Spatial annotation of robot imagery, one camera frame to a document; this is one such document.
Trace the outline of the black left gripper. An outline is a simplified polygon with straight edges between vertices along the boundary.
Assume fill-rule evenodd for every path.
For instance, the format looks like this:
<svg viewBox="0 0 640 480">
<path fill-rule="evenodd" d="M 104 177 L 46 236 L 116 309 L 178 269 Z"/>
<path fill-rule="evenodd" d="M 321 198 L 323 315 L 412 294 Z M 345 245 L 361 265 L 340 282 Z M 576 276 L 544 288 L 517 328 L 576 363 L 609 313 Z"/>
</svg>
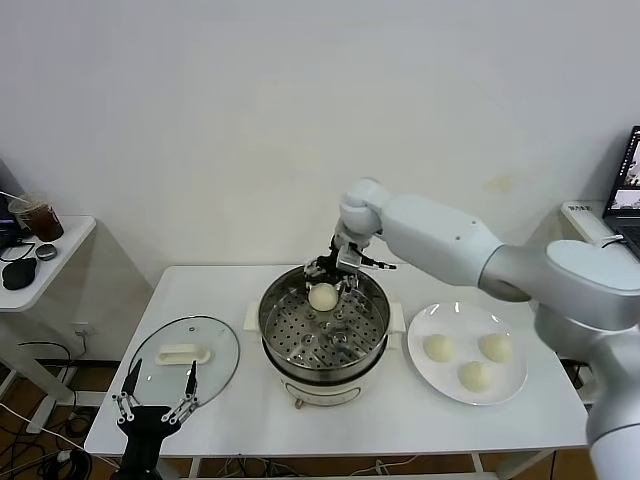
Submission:
<svg viewBox="0 0 640 480">
<path fill-rule="evenodd" d="M 157 470 L 163 441 L 175 433 L 175 424 L 184 423 L 198 408 L 197 362 L 193 361 L 183 396 L 178 403 L 169 406 L 139 406 L 135 387 L 141 370 L 138 359 L 126 375 L 119 393 L 111 396 L 119 412 L 118 423 L 127 437 L 127 445 L 121 466 L 113 474 L 114 479 L 161 479 Z"/>
</svg>

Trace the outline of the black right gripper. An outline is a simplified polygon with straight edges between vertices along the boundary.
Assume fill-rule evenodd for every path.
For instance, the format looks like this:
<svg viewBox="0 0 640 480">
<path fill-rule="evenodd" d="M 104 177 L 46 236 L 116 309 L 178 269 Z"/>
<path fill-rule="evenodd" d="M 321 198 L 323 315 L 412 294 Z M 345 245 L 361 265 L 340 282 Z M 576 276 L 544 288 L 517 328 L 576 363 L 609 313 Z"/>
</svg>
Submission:
<svg viewBox="0 0 640 480">
<path fill-rule="evenodd" d="M 332 239 L 329 246 L 329 254 L 318 256 L 303 266 L 304 282 L 307 292 L 321 282 L 323 275 L 335 275 L 337 272 L 337 257 L 339 248 Z M 359 277 L 357 274 L 345 274 L 338 282 L 338 296 L 340 299 L 349 297 L 358 292 Z"/>
</svg>

